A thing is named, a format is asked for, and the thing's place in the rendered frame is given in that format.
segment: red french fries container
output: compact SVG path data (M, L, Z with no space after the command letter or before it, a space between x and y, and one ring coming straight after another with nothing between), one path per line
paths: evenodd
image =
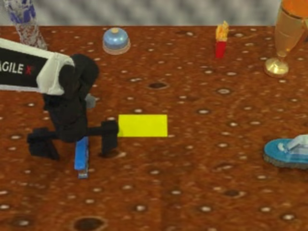
M225 53L226 50L226 45L227 42L226 41L217 41L216 42L216 47L215 47L215 56L216 58L223 58L223 55Z

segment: plastic water bottle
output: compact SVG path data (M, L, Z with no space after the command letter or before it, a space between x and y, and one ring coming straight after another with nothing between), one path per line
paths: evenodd
M32 0L4 0L4 5L16 27L20 42L47 50L47 44L37 24Z

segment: brown table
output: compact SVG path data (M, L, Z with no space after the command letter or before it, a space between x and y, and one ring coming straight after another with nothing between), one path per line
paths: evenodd
M262 70L275 53L273 27L231 27L222 60L213 58L214 27L125 29L132 47L121 56L103 52L104 27L41 31L51 51L98 63L90 126L168 114L169 138L121 138L110 159L91 138L90 178L78 180L73 144L56 143L60 162L27 151L32 128L52 128L41 96L0 91L0 230L68 231L92 216L75 230L104 222L107 231L308 230L307 172L262 159L266 142L307 132L305 46L289 57L290 74L275 79ZM13 27L0 36L18 41Z

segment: golden trophy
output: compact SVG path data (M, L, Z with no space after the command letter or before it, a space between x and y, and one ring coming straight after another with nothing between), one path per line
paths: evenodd
M275 27L277 58L265 62L265 73L283 77L289 72L285 58L299 44L308 28L308 0L282 0Z

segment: yellow mat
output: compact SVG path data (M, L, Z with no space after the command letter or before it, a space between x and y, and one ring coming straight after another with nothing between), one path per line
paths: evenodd
M167 115L119 115L118 137L167 137Z

